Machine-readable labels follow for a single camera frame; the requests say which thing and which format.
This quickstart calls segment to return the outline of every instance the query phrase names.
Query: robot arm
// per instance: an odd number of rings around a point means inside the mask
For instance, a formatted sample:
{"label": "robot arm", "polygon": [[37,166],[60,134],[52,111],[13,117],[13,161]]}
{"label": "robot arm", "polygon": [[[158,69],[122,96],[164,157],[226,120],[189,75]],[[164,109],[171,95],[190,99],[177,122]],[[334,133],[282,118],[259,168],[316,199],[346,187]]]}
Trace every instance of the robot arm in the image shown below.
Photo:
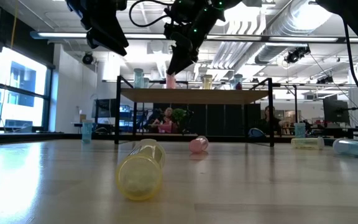
{"label": "robot arm", "polygon": [[[142,1],[146,0],[135,2],[131,6],[130,13],[133,7]],[[101,45],[119,55],[126,55],[125,47],[129,44],[116,18],[116,11],[126,8],[126,0],[66,0],[66,2],[69,9],[75,11],[81,18],[83,27],[88,31],[86,36],[88,45],[92,49]],[[173,54],[167,74],[175,75],[197,62],[199,47],[216,21],[218,19],[224,21],[224,10],[240,2],[241,0],[175,0],[173,4],[169,4],[164,11],[172,21],[164,25],[164,35],[167,39],[174,40],[176,46],[172,47]],[[243,2],[247,6],[262,6],[262,0],[243,0]],[[316,0],[316,2],[328,11],[339,14],[358,35],[358,0]]]}

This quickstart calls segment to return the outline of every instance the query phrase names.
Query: window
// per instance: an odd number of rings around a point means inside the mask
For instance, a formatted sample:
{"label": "window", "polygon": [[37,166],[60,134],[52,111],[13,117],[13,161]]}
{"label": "window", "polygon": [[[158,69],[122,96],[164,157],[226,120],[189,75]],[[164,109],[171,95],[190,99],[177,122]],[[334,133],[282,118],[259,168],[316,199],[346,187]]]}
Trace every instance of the window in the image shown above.
{"label": "window", "polygon": [[11,49],[0,53],[0,127],[47,125],[50,70]]}

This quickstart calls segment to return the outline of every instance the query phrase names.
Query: pink plastic cup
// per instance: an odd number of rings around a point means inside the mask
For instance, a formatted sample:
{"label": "pink plastic cup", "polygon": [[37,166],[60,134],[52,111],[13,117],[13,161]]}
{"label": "pink plastic cup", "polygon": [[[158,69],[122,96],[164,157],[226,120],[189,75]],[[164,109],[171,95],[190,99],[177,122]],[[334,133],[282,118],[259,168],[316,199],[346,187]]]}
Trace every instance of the pink plastic cup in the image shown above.
{"label": "pink plastic cup", "polygon": [[189,144],[189,149],[192,153],[201,153],[208,147],[208,139],[204,136],[198,136]]}
{"label": "pink plastic cup", "polygon": [[176,79],[175,74],[173,75],[167,75],[167,88],[175,88]]}

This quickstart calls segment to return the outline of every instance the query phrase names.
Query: shelf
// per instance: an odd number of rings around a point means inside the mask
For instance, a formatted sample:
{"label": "shelf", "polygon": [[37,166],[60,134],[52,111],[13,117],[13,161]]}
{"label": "shelf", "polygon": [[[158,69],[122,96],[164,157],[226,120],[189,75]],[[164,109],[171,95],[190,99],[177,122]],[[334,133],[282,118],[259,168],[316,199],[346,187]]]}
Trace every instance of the shelf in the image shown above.
{"label": "shelf", "polygon": [[123,88],[121,94],[138,103],[246,105],[266,97],[268,91]]}

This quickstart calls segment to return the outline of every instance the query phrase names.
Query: yellow plastic cup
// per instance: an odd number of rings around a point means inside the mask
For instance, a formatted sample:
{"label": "yellow plastic cup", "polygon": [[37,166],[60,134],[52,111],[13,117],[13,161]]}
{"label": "yellow plastic cup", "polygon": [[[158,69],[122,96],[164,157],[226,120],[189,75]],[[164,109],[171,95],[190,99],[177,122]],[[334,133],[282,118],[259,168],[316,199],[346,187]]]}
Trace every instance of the yellow plastic cup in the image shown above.
{"label": "yellow plastic cup", "polygon": [[165,150],[154,139],[143,139],[118,165],[116,184],[131,200],[152,198],[162,186]]}

